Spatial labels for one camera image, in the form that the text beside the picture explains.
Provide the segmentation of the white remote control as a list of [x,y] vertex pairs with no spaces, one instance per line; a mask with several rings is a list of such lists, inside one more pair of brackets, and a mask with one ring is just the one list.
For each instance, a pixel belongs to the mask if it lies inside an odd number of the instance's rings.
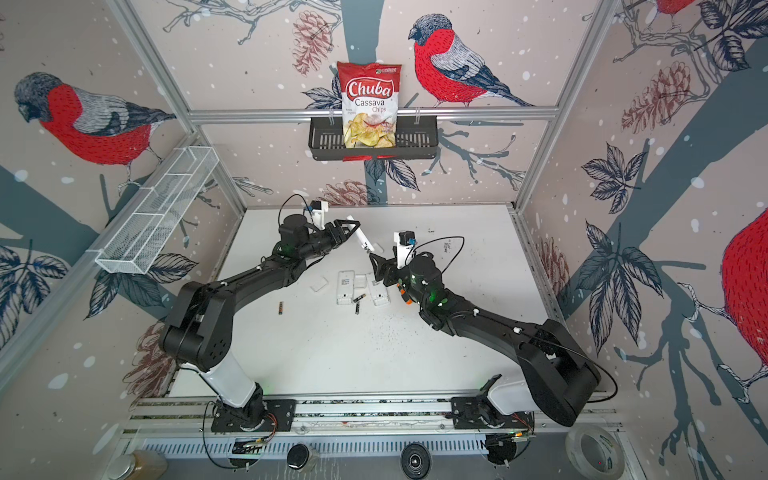
[[353,303],[355,272],[342,270],[338,272],[336,284],[336,303],[340,306]]
[[380,281],[372,281],[369,284],[370,296],[376,307],[383,307],[390,304],[390,298],[387,288]]
[[352,216],[348,216],[347,219],[353,223],[352,233],[359,242],[360,246],[363,248],[367,255],[373,254],[375,252],[374,246],[362,230],[362,224]]

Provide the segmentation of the orange black screwdriver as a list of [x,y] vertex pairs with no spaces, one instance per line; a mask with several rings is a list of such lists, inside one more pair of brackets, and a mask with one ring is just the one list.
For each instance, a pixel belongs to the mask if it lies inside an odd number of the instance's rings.
[[410,294],[408,293],[407,289],[406,289],[406,288],[405,288],[403,285],[401,285],[401,284],[398,284],[398,285],[397,285],[397,289],[398,289],[398,291],[399,291],[399,293],[400,293],[400,295],[401,295],[401,298],[403,299],[403,301],[404,301],[404,302],[405,302],[407,305],[411,305],[411,304],[413,303],[413,300],[412,300],[412,298],[410,297]]

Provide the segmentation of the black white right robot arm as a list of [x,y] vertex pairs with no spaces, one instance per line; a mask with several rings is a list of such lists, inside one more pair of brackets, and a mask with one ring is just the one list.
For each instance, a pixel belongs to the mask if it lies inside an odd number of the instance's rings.
[[571,427],[601,382],[597,366],[559,322],[513,320],[482,309],[445,287],[432,254],[419,254],[407,265],[369,255],[374,277],[396,286],[405,302],[419,306],[432,329],[470,339],[497,351],[522,370],[533,402],[556,423]]

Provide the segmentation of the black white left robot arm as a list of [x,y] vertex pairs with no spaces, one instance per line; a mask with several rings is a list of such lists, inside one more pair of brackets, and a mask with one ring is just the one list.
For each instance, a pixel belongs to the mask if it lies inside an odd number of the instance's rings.
[[262,387],[250,379],[231,352],[234,317],[253,301],[294,284],[312,265],[352,238],[357,220],[334,220],[320,228],[302,214],[280,223],[272,253],[225,280],[186,283],[165,320],[160,349],[193,367],[218,397],[218,404],[245,428],[260,426],[269,415]]

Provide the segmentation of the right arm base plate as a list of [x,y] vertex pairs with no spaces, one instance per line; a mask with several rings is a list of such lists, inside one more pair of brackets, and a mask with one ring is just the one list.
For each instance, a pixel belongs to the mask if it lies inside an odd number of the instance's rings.
[[533,412],[519,411],[503,414],[485,397],[452,397],[451,410],[446,415],[457,430],[523,429],[532,430]]

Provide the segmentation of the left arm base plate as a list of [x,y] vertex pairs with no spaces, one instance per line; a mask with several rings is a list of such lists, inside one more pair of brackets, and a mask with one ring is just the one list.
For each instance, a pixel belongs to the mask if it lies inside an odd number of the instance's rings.
[[296,409],[292,399],[251,401],[236,408],[218,400],[212,413],[214,433],[288,432]]

